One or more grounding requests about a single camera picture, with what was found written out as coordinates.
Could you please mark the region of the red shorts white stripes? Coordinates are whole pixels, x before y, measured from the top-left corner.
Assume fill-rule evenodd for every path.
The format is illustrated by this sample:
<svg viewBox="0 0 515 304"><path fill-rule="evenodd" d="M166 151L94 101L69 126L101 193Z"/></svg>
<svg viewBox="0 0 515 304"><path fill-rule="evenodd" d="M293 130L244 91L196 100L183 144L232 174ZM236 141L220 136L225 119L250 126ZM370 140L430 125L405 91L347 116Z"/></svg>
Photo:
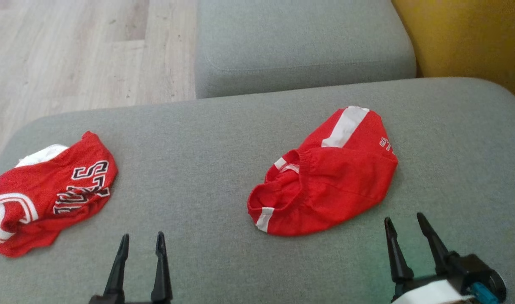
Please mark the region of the red shorts white stripes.
<svg viewBox="0 0 515 304"><path fill-rule="evenodd" d="M327 230L380 204L398 162L377 112L339 109L269 168L248 214L271 235Z"/></svg>

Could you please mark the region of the small grey sofa cushion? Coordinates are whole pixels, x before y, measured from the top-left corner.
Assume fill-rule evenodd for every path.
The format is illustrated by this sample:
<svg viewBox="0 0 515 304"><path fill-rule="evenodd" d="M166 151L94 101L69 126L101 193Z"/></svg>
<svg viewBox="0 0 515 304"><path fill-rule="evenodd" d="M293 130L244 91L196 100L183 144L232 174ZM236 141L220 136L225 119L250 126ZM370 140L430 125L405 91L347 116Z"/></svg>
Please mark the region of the small grey sofa cushion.
<svg viewBox="0 0 515 304"><path fill-rule="evenodd" d="M391 0L199 0L197 98L411 79Z"/></svg>

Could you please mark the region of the large grey sofa seat cushion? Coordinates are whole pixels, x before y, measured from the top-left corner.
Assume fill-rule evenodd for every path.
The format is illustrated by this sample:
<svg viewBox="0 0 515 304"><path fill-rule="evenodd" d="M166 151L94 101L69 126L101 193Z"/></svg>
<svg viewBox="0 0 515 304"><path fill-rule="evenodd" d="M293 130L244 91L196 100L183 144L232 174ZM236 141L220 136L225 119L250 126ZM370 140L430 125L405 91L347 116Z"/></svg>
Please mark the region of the large grey sofa seat cushion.
<svg viewBox="0 0 515 304"><path fill-rule="evenodd" d="M399 159L385 201L305 237L258 231L251 189L335 110L376 111ZM113 197L52 246L0 255L0 304L87 304L103 293L130 235L124 291L148 301L157 233L165 233L174 303L390 304L384 218L416 276L433 273L423 212L445 245L497 270L515 304L515 96L474 78L381 81L70 112L9 140L0 174L19 157L97 133L119 169Z"/></svg>

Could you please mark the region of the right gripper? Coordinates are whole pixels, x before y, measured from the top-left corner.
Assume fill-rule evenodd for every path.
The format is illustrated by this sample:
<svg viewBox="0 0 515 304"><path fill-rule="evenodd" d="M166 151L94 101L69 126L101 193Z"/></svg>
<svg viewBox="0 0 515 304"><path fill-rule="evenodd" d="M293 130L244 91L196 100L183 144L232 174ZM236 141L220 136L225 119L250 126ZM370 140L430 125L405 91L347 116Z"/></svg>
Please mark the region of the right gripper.
<svg viewBox="0 0 515 304"><path fill-rule="evenodd" d="M448 274L449 260L458 258L458 252L448 250L422 212L417 213L417 220L431 249L437 275L414 277L398 243L394 224L389 216L386 217L384 226L387 252L391 279L395 283L391 304L472 304L473 296L462 294L450 282L452 276Z"/></svg>

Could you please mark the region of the red basketball jersey black lettering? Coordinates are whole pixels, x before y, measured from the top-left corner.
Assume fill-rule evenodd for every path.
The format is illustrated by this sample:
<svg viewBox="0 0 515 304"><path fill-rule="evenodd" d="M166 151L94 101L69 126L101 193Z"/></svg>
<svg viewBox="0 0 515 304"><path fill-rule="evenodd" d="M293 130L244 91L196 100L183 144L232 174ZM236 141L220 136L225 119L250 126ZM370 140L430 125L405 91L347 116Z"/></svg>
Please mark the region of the red basketball jersey black lettering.
<svg viewBox="0 0 515 304"><path fill-rule="evenodd" d="M85 132L72 146L53 144L0 175L0 254L24 256L99 213L118 174L98 135Z"/></svg>

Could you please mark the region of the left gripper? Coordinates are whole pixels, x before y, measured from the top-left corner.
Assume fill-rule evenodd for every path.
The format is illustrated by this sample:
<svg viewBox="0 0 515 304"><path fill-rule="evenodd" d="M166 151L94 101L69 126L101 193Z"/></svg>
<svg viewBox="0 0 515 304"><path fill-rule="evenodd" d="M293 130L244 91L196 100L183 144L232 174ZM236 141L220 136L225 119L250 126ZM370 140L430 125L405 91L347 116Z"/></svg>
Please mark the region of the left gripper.
<svg viewBox="0 0 515 304"><path fill-rule="evenodd" d="M162 231L157 234L155 254L158 258L154 287L149 301L126 301L124 296L125 263L128 258L129 235L122 236L120 246L111 267L109 278L103 296L92 296L88 304L171 304L173 292L170 279L168 254L165 246L165 236Z"/></svg>

